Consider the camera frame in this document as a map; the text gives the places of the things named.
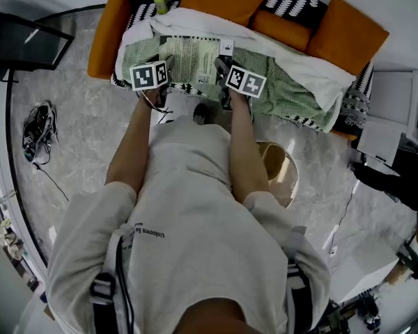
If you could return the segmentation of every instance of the t-shirt sleeve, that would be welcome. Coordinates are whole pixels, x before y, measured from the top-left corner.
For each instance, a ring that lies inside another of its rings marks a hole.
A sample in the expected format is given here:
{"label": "t-shirt sleeve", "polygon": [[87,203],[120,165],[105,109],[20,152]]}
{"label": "t-shirt sleeve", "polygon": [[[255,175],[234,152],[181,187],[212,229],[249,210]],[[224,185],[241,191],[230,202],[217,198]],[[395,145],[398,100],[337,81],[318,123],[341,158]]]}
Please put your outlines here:
{"label": "t-shirt sleeve", "polygon": [[48,264],[48,303],[64,332],[93,332],[90,286],[112,233],[128,220],[136,199],[134,190],[120,182],[71,199]]}
{"label": "t-shirt sleeve", "polygon": [[327,307],[330,294],[330,272],[319,254],[304,236],[305,227],[297,226],[268,192],[249,194],[243,205],[277,241],[289,260],[299,266],[309,279],[313,304],[313,328]]}

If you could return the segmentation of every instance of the strap buckle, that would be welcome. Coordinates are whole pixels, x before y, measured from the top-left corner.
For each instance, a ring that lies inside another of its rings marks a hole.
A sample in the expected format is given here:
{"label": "strap buckle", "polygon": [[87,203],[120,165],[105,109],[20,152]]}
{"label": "strap buckle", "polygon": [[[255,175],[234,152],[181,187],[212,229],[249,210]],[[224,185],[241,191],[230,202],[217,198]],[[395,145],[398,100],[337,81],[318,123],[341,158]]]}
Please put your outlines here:
{"label": "strap buckle", "polygon": [[98,305],[111,305],[116,281],[110,273],[99,273],[90,286],[90,302]]}

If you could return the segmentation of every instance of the orange armrest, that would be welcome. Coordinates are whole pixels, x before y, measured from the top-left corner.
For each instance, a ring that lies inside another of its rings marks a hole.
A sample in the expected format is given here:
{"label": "orange armrest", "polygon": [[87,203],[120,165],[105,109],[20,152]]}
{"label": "orange armrest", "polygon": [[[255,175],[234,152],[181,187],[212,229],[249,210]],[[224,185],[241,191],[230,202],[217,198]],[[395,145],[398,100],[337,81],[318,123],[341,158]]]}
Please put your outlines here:
{"label": "orange armrest", "polygon": [[108,0],[96,29],[88,60],[88,75],[110,79],[119,45],[132,14],[129,0]]}

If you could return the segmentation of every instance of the bottle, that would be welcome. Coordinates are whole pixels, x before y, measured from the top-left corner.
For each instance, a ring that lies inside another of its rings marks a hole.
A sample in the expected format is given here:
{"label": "bottle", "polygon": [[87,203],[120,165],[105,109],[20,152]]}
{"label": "bottle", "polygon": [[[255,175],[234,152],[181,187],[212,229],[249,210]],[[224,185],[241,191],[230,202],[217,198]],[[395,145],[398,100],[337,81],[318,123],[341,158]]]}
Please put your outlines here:
{"label": "bottle", "polygon": [[166,0],[153,0],[153,2],[156,5],[156,11],[158,12],[158,15],[164,15],[167,13],[167,4]]}

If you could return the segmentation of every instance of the green cloth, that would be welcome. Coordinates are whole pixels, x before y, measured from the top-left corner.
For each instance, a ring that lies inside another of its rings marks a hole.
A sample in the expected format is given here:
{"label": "green cloth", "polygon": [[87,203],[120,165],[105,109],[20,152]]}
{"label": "green cloth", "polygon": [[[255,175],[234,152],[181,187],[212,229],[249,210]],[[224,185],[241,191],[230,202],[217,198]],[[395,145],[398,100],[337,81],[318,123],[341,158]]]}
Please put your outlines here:
{"label": "green cloth", "polygon": [[[158,53],[160,37],[142,40],[125,48],[122,73],[123,79],[131,83],[130,67],[141,64]],[[235,48],[233,59],[244,69],[265,76],[266,81],[260,99],[252,98],[252,111],[280,118],[294,120],[299,116],[315,122],[321,129],[333,118],[333,108],[324,112],[316,102],[314,95],[282,70],[272,57],[264,56],[246,49]],[[205,84],[192,84],[192,87],[205,93],[204,97],[220,100],[221,88]]]}

